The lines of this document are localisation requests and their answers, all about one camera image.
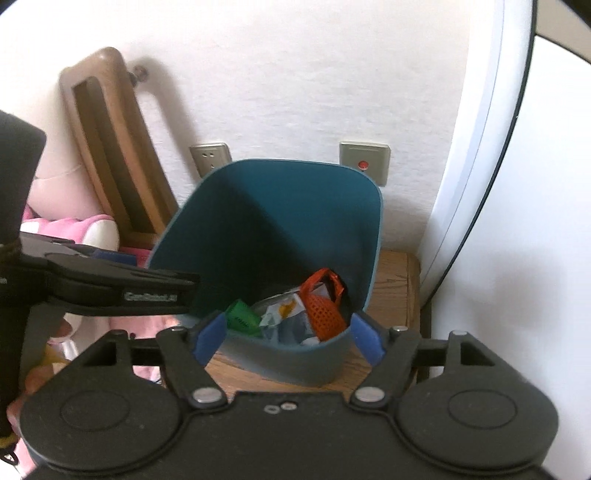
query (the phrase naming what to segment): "electrical outlet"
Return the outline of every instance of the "electrical outlet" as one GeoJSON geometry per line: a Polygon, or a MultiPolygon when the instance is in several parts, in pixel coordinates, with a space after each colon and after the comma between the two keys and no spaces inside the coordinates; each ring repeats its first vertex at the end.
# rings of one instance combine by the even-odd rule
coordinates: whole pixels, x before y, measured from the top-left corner
{"type": "Polygon", "coordinates": [[[339,145],[341,165],[365,173],[380,187],[388,181],[390,147],[379,143],[341,142],[339,145]]]}
{"type": "Polygon", "coordinates": [[[201,178],[212,170],[223,167],[232,161],[230,149],[225,143],[193,145],[189,147],[189,151],[201,178]]]}

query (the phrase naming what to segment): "blue trash bin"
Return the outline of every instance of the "blue trash bin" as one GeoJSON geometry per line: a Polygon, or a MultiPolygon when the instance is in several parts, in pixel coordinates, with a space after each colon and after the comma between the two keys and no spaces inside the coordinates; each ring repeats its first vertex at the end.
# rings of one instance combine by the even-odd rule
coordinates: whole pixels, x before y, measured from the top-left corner
{"type": "MultiPolygon", "coordinates": [[[[341,276],[355,311],[369,303],[381,223],[379,188],[356,170],[242,160],[203,179],[148,265],[201,275],[191,311],[180,318],[187,326],[237,299],[252,305],[282,293],[323,267],[341,276]]],[[[338,374],[350,346],[349,329],[316,346],[274,345],[229,330],[220,350],[267,378],[322,385],[338,374]]]]}

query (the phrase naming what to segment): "orange mesh bag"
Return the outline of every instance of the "orange mesh bag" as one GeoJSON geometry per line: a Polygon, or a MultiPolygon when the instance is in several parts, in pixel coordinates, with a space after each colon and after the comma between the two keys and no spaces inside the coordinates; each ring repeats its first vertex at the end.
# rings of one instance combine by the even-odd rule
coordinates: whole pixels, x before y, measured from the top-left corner
{"type": "Polygon", "coordinates": [[[330,340],[347,329],[347,324],[339,312],[340,299],[344,291],[345,288],[340,282],[339,276],[329,268],[318,270],[300,287],[299,295],[306,307],[310,326],[321,342],[330,340]],[[324,278],[330,280],[335,288],[334,302],[312,293],[316,284],[324,278]]]}

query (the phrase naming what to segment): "white panel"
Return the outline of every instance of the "white panel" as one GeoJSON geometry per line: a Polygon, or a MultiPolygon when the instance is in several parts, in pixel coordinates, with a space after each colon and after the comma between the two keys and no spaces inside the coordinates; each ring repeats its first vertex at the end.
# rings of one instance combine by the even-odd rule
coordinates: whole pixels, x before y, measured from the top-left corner
{"type": "Polygon", "coordinates": [[[188,147],[234,159],[338,162],[339,141],[392,148],[385,245],[415,250],[449,152],[466,65],[467,0],[18,0],[0,17],[0,108],[79,161],[59,71],[104,46],[151,77],[142,111],[177,198],[188,147]]]}
{"type": "Polygon", "coordinates": [[[471,9],[452,146],[418,250],[422,302],[451,263],[486,192],[513,119],[530,45],[531,0],[475,0],[471,9]]]}
{"type": "Polygon", "coordinates": [[[433,334],[471,331],[555,402],[546,466],[591,474],[591,64],[536,38],[491,193],[432,302],[433,334]]]}

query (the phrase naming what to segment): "wooden surface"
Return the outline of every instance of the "wooden surface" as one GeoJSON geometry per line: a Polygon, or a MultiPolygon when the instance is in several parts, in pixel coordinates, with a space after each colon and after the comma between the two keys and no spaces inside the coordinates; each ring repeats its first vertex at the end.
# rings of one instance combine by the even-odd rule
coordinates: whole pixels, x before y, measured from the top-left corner
{"type": "Polygon", "coordinates": [[[125,247],[152,248],[178,209],[125,61],[103,48],[60,75],[66,112],[103,211],[125,247]]]}
{"type": "MultiPolygon", "coordinates": [[[[368,313],[384,326],[406,325],[418,330],[418,275],[419,264],[415,256],[402,252],[382,250],[368,313]]],[[[353,349],[341,374],[321,388],[275,382],[248,372],[221,353],[216,353],[207,371],[231,398],[238,390],[275,392],[340,391],[348,399],[351,392],[368,374],[370,367],[353,349]]]]}

